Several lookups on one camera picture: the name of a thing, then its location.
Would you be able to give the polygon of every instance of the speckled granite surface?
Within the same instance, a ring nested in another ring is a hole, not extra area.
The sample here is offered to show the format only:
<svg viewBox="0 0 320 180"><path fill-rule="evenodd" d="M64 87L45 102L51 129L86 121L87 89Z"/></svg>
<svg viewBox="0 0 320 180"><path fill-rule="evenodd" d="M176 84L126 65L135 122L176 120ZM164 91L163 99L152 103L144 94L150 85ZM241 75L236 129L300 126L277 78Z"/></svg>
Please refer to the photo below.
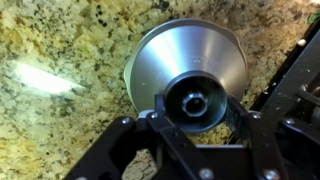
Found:
<svg viewBox="0 0 320 180"><path fill-rule="evenodd" d="M116 116L136 116L122 78L135 45L170 19L233 30L246 54L248 108L319 8L309 0L5 0L0 5L0 179L61 179ZM222 144L219 125L192 137ZM146 152L124 179L155 172Z"/></svg>

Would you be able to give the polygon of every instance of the metal funnel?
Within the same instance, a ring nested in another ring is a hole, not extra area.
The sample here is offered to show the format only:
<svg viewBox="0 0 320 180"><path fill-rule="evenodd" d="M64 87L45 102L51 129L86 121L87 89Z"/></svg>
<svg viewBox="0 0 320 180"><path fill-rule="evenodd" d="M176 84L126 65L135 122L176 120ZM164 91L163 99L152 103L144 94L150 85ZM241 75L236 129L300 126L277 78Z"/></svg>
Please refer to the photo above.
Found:
<svg viewBox="0 0 320 180"><path fill-rule="evenodd" d="M138 111L153 109L164 94L168 120L200 132L224 117L227 95L241 99L246 60L236 36L199 19L180 19L150 31L126 65L124 79Z"/></svg>

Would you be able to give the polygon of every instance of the granite countertop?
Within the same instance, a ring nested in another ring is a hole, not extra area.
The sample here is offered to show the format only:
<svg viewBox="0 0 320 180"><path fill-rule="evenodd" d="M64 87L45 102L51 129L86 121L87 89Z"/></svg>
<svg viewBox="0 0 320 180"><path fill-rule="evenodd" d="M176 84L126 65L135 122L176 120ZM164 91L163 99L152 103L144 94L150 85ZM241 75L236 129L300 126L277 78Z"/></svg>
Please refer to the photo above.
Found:
<svg viewBox="0 0 320 180"><path fill-rule="evenodd" d="M308 28L316 0L21 0L0 6L0 179L62 179L117 116L136 117L123 69L138 41L171 19L202 18L238 36L249 108ZM190 137L223 144L225 124ZM124 179L155 168L139 152Z"/></svg>

